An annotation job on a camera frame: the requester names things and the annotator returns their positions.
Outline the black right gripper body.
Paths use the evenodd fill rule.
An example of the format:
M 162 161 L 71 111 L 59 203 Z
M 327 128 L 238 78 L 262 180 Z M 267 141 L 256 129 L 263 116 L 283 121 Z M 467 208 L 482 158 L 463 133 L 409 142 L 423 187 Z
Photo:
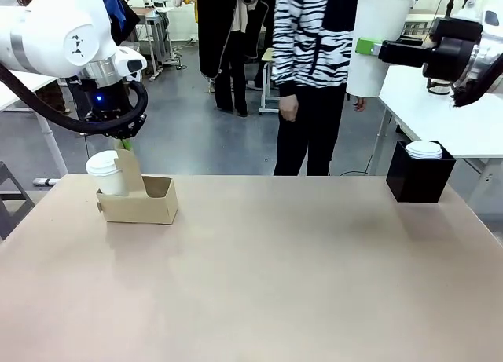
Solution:
M 479 21 L 458 18 L 434 19 L 428 37 L 431 56 L 423 66 L 427 87 L 473 87 L 483 71 L 475 69 L 483 26 Z

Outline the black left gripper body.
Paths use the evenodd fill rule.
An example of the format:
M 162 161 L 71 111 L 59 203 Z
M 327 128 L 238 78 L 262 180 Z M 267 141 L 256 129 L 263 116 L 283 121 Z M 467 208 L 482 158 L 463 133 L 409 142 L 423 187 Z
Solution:
M 85 92 L 90 102 L 87 122 L 110 122 L 126 116 L 129 121 L 103 133 L 106 137 L 126 140 L 135 137 L 146 121 L 148 93 L 142 82 L 119 81 L 113 85 Z

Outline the person's right hand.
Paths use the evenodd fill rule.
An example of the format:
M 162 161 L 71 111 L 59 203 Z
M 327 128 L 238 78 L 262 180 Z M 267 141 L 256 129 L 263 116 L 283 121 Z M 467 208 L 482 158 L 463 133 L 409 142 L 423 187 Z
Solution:
M 279 114 L 287 122 L 295 122 L 298 113 L 299 102 L 295 94 L 280 97 Z

